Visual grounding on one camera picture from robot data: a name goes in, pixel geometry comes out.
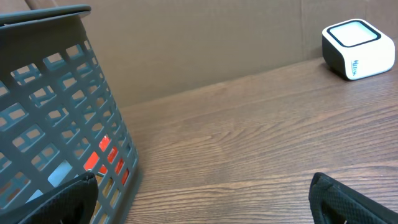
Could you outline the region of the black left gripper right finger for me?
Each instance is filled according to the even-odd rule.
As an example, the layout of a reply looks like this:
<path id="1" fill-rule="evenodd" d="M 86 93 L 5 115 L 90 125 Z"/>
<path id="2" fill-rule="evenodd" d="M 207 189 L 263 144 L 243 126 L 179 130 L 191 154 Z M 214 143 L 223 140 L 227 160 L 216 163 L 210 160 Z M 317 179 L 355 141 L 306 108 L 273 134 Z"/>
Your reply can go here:
<path id="1" fill-rule="evenodd" d="M 396 212 L 321 172 L 313 176 L 308 199 L 316 224 L 397 223 Z"/>

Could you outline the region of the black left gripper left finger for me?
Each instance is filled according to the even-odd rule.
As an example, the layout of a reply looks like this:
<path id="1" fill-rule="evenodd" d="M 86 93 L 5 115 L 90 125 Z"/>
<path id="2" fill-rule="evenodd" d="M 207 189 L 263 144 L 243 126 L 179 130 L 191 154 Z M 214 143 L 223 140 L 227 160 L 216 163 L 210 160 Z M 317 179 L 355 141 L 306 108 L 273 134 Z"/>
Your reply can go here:
<path id="1" fill-rule="evenodd" d="M 85 172 L 30 202 L 1 213 L 2 224 L 89 223 L 98 199 L 94 173 Z"/>

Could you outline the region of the teal wipes packet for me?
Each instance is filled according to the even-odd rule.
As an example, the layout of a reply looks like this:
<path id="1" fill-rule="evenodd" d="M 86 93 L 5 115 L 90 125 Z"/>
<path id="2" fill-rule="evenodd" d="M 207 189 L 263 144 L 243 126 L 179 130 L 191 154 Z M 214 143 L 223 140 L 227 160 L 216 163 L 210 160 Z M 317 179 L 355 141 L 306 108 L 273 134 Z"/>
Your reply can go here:
<path id="1" fill-rule="evenodd" d="M 72 166 L 68 161 L 64 160 L 60 165 L 55 168 L 55 170 L 48 176 L 47 180 L 53 187 L 58 187 L 65 176 L 71 171 Z M 43 192 L 41 190 L 36 190 L 26 202 L 41 196 Z"/>

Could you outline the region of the white barcode scanner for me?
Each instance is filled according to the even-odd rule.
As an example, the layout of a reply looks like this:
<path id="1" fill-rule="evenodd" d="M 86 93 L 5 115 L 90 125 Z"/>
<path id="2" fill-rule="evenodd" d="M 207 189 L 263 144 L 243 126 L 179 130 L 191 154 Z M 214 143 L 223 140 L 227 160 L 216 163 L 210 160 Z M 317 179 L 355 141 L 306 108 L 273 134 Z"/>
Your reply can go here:
<path id="1" fill-rule="evenodd" d="M 393 40 L 363 19 L 350 19 L 322 30 L 326 64 L 347 80 L 390 70 L 396 61 Z"/>

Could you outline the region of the grey plastic shopping basket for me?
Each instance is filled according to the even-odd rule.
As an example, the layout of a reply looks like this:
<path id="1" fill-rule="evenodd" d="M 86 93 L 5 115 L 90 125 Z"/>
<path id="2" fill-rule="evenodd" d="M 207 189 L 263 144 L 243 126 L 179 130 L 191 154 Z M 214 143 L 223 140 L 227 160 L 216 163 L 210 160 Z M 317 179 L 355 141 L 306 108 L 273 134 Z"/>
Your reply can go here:
<path id="1" fill-rule="evenodd" d="M 87 37 L 90 11 L 77 4 L 1 15 L 1 213 L 56 188 L 47 178 L 66 160 L 72 169 L 60 185 L 96 176 L 90 223 L 126 220 L 139 156 Z"/>

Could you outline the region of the cardboard back panel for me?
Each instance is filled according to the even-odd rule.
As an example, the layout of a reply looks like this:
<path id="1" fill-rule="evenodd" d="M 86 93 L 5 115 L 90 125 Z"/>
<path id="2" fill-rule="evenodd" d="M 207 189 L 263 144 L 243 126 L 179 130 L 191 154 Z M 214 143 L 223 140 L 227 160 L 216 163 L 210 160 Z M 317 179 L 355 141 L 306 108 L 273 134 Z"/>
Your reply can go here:
<path id="1" fill-rule="evenodd" d="M 119 106 L 320 57 L 364 19 L 397 38 L 397 0 L 100 0 L 84 27 Z"/>

